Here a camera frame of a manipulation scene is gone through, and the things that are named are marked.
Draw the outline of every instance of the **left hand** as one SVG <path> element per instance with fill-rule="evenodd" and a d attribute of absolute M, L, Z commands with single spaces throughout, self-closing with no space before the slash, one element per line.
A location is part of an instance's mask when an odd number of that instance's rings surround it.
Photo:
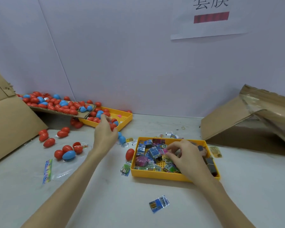
<path fill-rule="evenodd" d="M 93 152 L 100 154 L 101 158 L 106 156 L 118 139 L 117 128 L 111 131 L 109 121 L 110 119 L 102 114 L 101 121 L 94 132 Z"/>

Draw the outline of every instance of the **hand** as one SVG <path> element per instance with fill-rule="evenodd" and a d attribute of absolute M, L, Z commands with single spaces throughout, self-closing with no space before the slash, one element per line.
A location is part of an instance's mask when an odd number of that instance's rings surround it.
<path fill-rule="evenodd" d="M 175 152 L 181 149 L 181 157 L 175 156 Z M 201 186 L 213 178 L 208 167 L 206 166 L 197 146 L 190 143 L 188 140 L 173 142 L 167 146 L 169 150 L 167 156 L 172 159 L 174 164 L 195 185 Z"/>
<path fill-rule="evenodd" d="M 118 139 L 117 128 L 111 131 L 110 119 L 102 114 L 99 125 L 95 128 L 94 132 L 94 145 L 93 151 L 101 155 L 101 158 L 106 156 L 109 150 L 113 147 Z"/>

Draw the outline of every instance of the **orange tray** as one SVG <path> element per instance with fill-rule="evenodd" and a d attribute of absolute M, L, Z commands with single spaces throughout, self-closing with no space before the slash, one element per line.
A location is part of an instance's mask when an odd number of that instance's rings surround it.
<path fill-rule="evenodd" d="M 110 108 L 106 108 L 106 107 L 101 107 L 102 110 L 104 109 L 108 109 L 110 114 L 111 114 L 111 118 L 115 118 L 118 121 L 118 126 L 116 127 L 118 131 L 121 131 L 122 128 L 124 128 L 132 119 L 133 119 L 133 114 L 132 113 L 128 113 L 125 111 L 121 111 L 121 110 L 116 110 L 116 109 L 110 109 Z M 96 127 L 99 125 L 99 123 L 97 122 L 92 122 L 89 121 L 87 119 L 83 119 L 83 118 L 79 118 L 79 121 L 81 121 L 82 123 L 92 126 L 92 127 Z"/>
<path fill-rule="evenodd" d="M 132 176 L 134 177 L 148 177 L 148 178 L 157 178 L 157 179 L 165 179 L 165 180 L 175 180 L 175 181 L 187 181 L 187 182 L 191 182 L 189 179 L 186 178 L 185 175 L 183 174 L 177 174 L 177 173 L 167 173 L 167 172 L 164 172 L 164 171 L 155 171 L 155 169 L 153 171 L 148 171 L 148 170 L 136 170 L 134 169 L 135 167 L 135 158 L 136 158 L 136 153 L 137 153 L 137 148 L 138 148 L 138 145 L 139 145 L 139 142 L 140 141 L 146 141 L 148 139 L 161 139 L 161 140 L 165 140 L 165 143 L 167 145 L 171 144 L 172 142 L 175 142 L 175 141 L 181 141 L 181 139 L 174 139 L 174 138 L 150 138 L 150 137 L 139 137 L 138 140 L 137 140 L 137 145 L 136 145 L 136 149 L 135 149 L 135 153 L 134 153 L 134 156 L 133 156 L 133 159 L 132 159 L 132 165 L 131 165 L 131 174 Z M 206 148 L 207 150 L 207 155 L 206 157 L 211 157 L 211 154 L 210 154 L 210 151 L 209 151 L 209 148 L 207 146 L 207 143 L 203 140 L 188 140 L 190 142 L 194 142 L 196 143 L 198 146 L 201 145 L 203 147 Z M 160 162 L 157 162 L 156 163 L 157 165 L 159 165 L 161 168 L 163 168 L 165 165 L 166 165 L 166 162 L 165 161 L 160 161 Z M 220 176 L 220 173 L 216 167 L 216 164 L 214 162 L 214 166 L 217 170 L 217 176 L 215 177 L 217 180 L 220 180 L 221 179 L 221 176 Z"/>

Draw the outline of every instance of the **plastic egg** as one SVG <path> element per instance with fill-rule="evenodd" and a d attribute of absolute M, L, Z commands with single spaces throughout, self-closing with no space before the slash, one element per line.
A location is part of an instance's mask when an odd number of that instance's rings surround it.
<path fill-rule="evenodd" d="M 37 97 L 37 99 L 39 100 L 39 102 L 41 103 L 41 102 L 44 102 L 45 100 L 43 99 L 43 97 Z"/>
<path fill-rule="evenodd" d="M 83 112 L 87 111 L 87 109 L 86 109 L 84 106 L 82 106 L 82 107 L 79 108 L 79 111 L 80 111 L 81 113 L 83 113 Z"/>
<path fill-rule="evenodd" d="M 59 105 L 62 107 L 62 106 L 65 106 L 65 105 L 68 105 L 68 102 L 65 101 L 65 100 L 62 100 Z"/>
<path fill-rule="evenodd" d="M 62 156 L 62 159 L 63 160 L 70 160 L 70 159 L 74 158 L 75 156 L 76 156 L 76 152 L 74 150 L 70 150 Z"/>
<path fill-rule="evenodd" d="M 122 144 L 122 143 L 125 143 L 125 137 L 124 137 L 124 136 L 120 136 L 119 142 L 120 142 L 121 144 Z"/>
<path fill-rule="evenodd" d="M 93 107 L 90 106 L 90 105 L 87 107 L 87 110 L 88 110 L 88 111 L 92 111 L 92 109 L 93 109 Z"/>
<path fill-rule="evenodd" d="M 53 98 L 55 98 L 55 99 L 61 99 L 58 94 L 54 94 L 54 95 L 53 95 Z"/>

